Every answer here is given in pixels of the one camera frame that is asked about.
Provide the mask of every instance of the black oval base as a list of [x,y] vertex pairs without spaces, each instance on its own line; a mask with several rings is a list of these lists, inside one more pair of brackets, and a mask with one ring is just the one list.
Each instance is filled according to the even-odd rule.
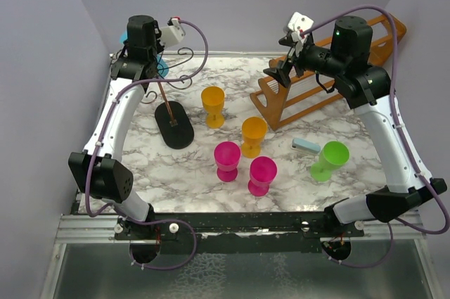
[[156,108],[155,119],[160,128],[162,139],[167,146],[172,149],[183,149],[194,140],[194,129],[180,103],[169,101],[169,105],[176,120],[176,125],[170,124],[170,116],[165,103],[161,103]]

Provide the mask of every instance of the green cup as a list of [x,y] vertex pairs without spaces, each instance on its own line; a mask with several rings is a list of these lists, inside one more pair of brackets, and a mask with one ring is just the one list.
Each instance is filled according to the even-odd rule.
[[311,177],[318,182],[326,182],[331,178],[331,172],[344,166],[349,158],[349,149],[343,143],[328,142],[319,155],[319,161],[311,166]]

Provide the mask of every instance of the table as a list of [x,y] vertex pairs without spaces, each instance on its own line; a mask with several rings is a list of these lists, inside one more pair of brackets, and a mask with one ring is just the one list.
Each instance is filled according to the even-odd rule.
[[[170,77],[191,73],[202,58],[171,69]],[[168,64],[176,59],[169,59]],[[182,150],[168,148],[154,118],[158,100],[137,108],[124,143],[122,164],[134,174],[134,188],[151,203],[156,212],[268,212],[322,210],[343,198],[375,191],[385,185],[385,175],[372,141],[362,122],[343,100],[336,101],[276,132],[268,131],[262,155],[273,158],[278,176],[267,195],[254,197],[248,192],[250,159],[242,157],[237,180],[223,183],[216,176],[214,147],[222,141],[242,143],[240,127],[245,119],[260,116],[249,94],[258,89],[257,80],[268,67],[269,58],[210,57],[192,87],[179,91],[167,84],[169,100],[181,103],[195,131],[194,142]],[[200,99],[208,86],[221,87],[226,94],[225,124],[210,129]],[[315,182],[309,167],[317,157],[291,149],[293,137],[323,146],[328,141],[345,143],[350,160],[333,173],[326,183]],[[103,204],[92,200],[92,208]],[[84,198],[79,213],[86,213]]]

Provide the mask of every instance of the pink cup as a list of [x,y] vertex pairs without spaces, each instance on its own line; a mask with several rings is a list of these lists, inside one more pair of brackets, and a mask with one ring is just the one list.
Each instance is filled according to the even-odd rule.
[[214,150],[217,176],[223,182],[231,182],[238,176],[240,148],[233,142],[222,142]]
[[261,197],[269,191],[270,183],[277,173],[276,163],[271,158],[260,156],[250,165],[250,181],[248,191],[253,196]]

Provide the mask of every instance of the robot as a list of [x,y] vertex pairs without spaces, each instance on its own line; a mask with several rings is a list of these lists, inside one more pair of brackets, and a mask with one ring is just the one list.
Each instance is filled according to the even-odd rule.
[[[390,76],[383,68],[368,63],[372,28],[360,17],[341,16],[335,21],[330,48],[325,49],[314,44],[310,32],[312,25],[312,19],[294,13],[284,28],[285,36],[278,42],[290,47],[288,55],[284,61],[278,62],[276,68],[268,68],[264,73],[284,87],[290,84],[293,68],[297,76],[302,76],[305,70],[315,72],[319,84],[320,75],[332,77],[335,83],[330,91],[337,89],[366,126],[380,156],[387,185],[366,195],[344,199],[328,206],[323,212],[289,212],[286,216],[278,213],[271,217],[271,221],[280,218],[286,223],[303,224],[302,218],[315,216],[317,220],[312,220],[318,223],[312,230],[315,234],[337,236],[348,232],[349,225],[356,221],[379,220],[388,223],[446,191],[445,181],[431,175],[412,144],[398,111]],[[125,46],[128,56],[120,56],[112,66],[108,98],[100,120],[83,151],[71,153],[69,167],[82,193],[86,192],[86,179],[90,179],[90,196],[111,204],[118,213],[134,223],[151,223],[155,220],[155,211],[133,190],[133,174],[120,162],[122,148],[131,117],[148,88],[148,79],[157,76],[157,54],[178,44],[186,33],[178,18],[171,18],[168,26],[160,29],[158,23],[146,15],[131,17],[127,33]],[[132,82],[136,84],[118,101],[117,93]],[[109,123],[102,142],[99,142],[98,136],[106,120]],[[89,171],[91,161],[94,165]],[[262,218],[253,218],[248,228],[256,227]],[[227,227],[226,224],[212,222],[216,232]]]

